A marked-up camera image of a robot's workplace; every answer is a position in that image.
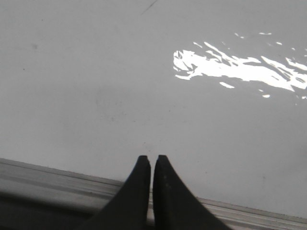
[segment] white floor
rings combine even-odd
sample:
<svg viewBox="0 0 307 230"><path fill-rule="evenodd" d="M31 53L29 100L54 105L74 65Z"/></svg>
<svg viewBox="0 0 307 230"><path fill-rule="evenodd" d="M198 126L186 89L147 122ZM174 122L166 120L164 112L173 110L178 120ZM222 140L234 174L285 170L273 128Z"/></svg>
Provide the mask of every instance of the white floor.
<svg viewBox="0 0 307 230"><path fill-rule="evenodd" d="M1 1L0 157L124 181L165 154L196 196L306 218L306 9Z"/></svg>

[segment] scuff mark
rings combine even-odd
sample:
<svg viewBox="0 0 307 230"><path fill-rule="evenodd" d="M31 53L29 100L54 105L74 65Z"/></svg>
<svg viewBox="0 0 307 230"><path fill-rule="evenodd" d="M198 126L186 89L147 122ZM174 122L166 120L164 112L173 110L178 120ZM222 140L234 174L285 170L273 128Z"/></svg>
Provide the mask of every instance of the scuff mark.
<svg viewBox="0 0 307 230"><path fill-rule="evenodd" d="M158 1L158 0L155 0L152 4L150 4L150 6L147 7L147 9L145 9L145 10L143 11L143 13L141 13L141 15L143 15L146 11L148 11L157 1Z"/></svg>

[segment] dark mark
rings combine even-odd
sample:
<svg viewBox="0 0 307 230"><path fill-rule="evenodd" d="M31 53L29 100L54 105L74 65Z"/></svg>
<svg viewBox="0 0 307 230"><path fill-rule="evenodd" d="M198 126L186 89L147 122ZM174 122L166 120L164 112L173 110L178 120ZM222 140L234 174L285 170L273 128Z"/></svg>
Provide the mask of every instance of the dark mark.
<svg viewBox="0 0 307 230"><path fill-rule="evenodd" d="M264 184L265 184L265 176L262 177L262 188L264 188Z"/></svg>
<svg viewBox="0 0 307 230"><path fill-rule="evenodd" d="M33 48L33 49L37 49L37 48L38 48L38 45L37 45L37 44L32 44L32 48Z"/></svg>
<svg viewBox="0 0 307 230"><path fill-rule="evenodd" d="M150 6L147 7L147 9L145 9L145 10L143 11L143 13L141 13L141 15L143 15L146 11L148 11L157 1L158 1L158 0L155 0L152 4L150 4Z"/></svg>

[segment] metal threshold strip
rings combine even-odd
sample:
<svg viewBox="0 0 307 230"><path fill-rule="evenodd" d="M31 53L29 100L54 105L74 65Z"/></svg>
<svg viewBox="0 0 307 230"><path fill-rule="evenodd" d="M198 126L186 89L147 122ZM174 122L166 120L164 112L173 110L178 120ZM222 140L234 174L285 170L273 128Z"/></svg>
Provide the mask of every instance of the metal threshold strip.
<svg viewBox="0 0 307 230"><path fill-rule="evenodd" d="M14 199L34 202L38 208L48 207L50 213L75 225L98 213L122 187L123 182L66 172L48 167L0 159L0 207L10 210ZM219 220L234 230L306 230L307 219L239 207L198 198ZM149 195L147 225L154 225L152 192Z"/></svg>

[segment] floor trim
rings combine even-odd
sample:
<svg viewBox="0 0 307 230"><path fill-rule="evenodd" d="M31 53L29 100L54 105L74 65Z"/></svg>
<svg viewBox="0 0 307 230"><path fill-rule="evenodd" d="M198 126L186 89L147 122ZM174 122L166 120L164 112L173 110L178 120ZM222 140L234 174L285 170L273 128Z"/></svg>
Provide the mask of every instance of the floor trim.
<svg viewBox="0 0 307 230"><path fill-rule="evenodd" d="M120 189L122 182L0 158L0 194L95 213ZM148 223L153 224L152 196ZM306 230L307 219L199 198L236 230Z"/></svg>

